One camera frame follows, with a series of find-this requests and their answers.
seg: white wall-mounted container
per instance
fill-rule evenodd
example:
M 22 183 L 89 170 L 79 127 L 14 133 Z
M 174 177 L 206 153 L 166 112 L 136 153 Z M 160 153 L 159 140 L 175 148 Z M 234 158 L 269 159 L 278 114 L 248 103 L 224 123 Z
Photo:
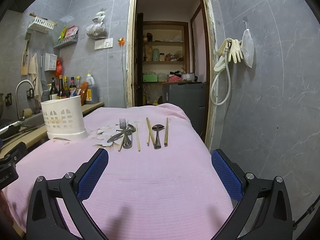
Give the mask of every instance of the white wall-mounted container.
M 28 25 L 28 29 L 38 31 L 41 33 L 48 33 L 52 31 L 54 28 L 54 24 L 49 21 L 46 21 L 38 16 L 33 17 Z
M 56 70 L 57 55 L 46 53 L 44 58 L 44 71 Z
M 79 141 L 87 138 L 80 96 L 45 101 L 41 106 L 49 139 Z

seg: white hose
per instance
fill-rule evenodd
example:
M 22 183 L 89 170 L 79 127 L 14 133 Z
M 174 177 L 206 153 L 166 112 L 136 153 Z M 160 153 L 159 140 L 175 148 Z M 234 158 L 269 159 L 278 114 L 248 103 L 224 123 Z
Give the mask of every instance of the white hose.
M 210 100 L 211 100 L 211 102 L 212 102 L 215 106 L 221 106 L 221 105 L 223 105 L 223 104 L 227 101 L 227 99 L 229 98 L 230 91 L 231 91 L 231 79 L 230 79 L 230 73 L 229 73 L 229 68 L 228 68 L 228 57 L 227 57 L 227 53 L 228 53 L 228 49 L 225 49 L 225 51 L 224 51 L 224 63 L 225 63 L 225 65 L 226 65 L 227 78 L 228 78 L 228 92 L 227 92 L 226 98 L 225 98 L 222 102 L 216 103 L 216 102 L 214 101 L 214 98 L 213 98 L 213 88 L 214 88 L 214 86 L 215 86 L 215 84 L 216 84 L 216 82 L 217 82 L 217 80 L 218 80 L 218 78 L 219 78 L 219 75 L 220 75 L 220 73 L 221 73 L 221 72 L 218 72 L 218 74 L 216 75 L 216 77 L 215 77 L 215 79 L 214 79 L 214 81 L 213 81 L 213 83 L 212 83 L 212 85 L 211 85 L 211 89 L 210 89 Z

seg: yellow label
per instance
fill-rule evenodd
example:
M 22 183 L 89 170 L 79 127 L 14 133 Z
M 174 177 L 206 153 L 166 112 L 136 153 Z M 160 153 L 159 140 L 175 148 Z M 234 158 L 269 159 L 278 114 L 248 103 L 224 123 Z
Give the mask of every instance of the yellow label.
M 92 101 L 92 98 L 91 98 L 91 89 L 88 89 L 87 91 L 87 96 L 85 98 L 85 101 Z

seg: metal bolt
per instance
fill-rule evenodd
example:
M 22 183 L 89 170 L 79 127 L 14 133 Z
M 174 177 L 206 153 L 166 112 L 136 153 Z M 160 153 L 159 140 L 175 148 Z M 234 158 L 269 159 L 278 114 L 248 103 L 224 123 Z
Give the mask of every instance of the metal bolt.
M 252 173 L 247 173 L 245 176 L 247 177 L 247 179 L 253 179 L 254 178 L 254 175 Z
M 72 173 L 72 172 L 68 172 L 68 173 L 66 173 L 66 174 L 64 175 L 64 177 L 65 177 L 66 179 L 71 179 L 71 178 L 73 177 L 73 173 Z
M 37 182 L 41 182 L 43 181 L 43 176 L 39 176 L 37 179 L 36 179 Z
M 283 179 L 282 179 L 280 176 L 277 176 L 277 177 L 276 177 L 276 180 L 277 180 L 278 182 L 280 182 L 280 183 L 283 181 Z

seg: beige countertop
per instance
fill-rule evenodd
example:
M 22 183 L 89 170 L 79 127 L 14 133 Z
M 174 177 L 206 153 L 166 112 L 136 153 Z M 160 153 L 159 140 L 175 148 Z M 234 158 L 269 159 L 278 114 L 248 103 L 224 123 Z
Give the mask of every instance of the beige countertop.
M 82 114 L 87 114 L 88 112 L 95 110 L 101 106 L 104 106 L 104 102 L 99 102 L 93 105 L 83 105 Z M 44 126 L 24 135 L 21 137 L 17 136 L 12 139 L 7 146 L 3 147 L 0 152 L 0 158 L 3 158 L 5 154 L 7 154 L 11 149 L 13 149 L 19 142 L 24 142 L 27 146 L 27 149 L 33 146 L 38 141 L 41 141 L 43 138 L 47 136 L 47 129 Z

